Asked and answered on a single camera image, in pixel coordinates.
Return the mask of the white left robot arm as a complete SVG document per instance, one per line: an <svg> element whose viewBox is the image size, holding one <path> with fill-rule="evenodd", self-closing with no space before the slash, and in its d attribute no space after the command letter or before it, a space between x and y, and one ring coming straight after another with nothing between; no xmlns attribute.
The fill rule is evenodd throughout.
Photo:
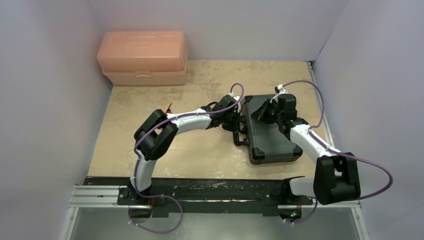
<svg viewBox="0 0 424 240"><path fill-rule="evenodd" d="M134 174L130 178L133 188L129 197L138 205L149 199L148 188L152 184L156 161L169 149L177 135L194 130L222 127L236 132L240 108L244 98L233 93L218 102L211 102L194 111L184 113L164 112L157 109L134 133L134 152L137 155Z"/></svg>

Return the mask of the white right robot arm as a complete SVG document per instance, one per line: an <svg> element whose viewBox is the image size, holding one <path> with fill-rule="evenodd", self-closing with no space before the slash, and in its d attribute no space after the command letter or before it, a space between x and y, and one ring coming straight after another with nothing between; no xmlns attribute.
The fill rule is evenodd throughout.
<svg viewBox="0 0 424 240"><path fill-rule="evenodd" d="M315 163L314 176L298 176L283 181L280 196L288 204L300 196L315 198L322 205L353 201L360 197L358 165L354 155L331 147L298 116L296 97L289 93L267 99L251 114L264 124L276 124L278 130Z"/></svg>

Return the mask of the black poker set case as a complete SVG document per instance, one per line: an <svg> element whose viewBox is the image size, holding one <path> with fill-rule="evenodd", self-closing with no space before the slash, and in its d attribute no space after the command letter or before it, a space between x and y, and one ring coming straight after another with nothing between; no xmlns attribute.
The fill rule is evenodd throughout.
<svg viewBox="0 0 424 240"><path fill-rule="evenodd" d="M280 133L277 124L266 124L251 116L272 96L245 96L236 131L233 132L233 143L247 147L249 160L254 165L294 162L303 154L299 146Z"/></svg>

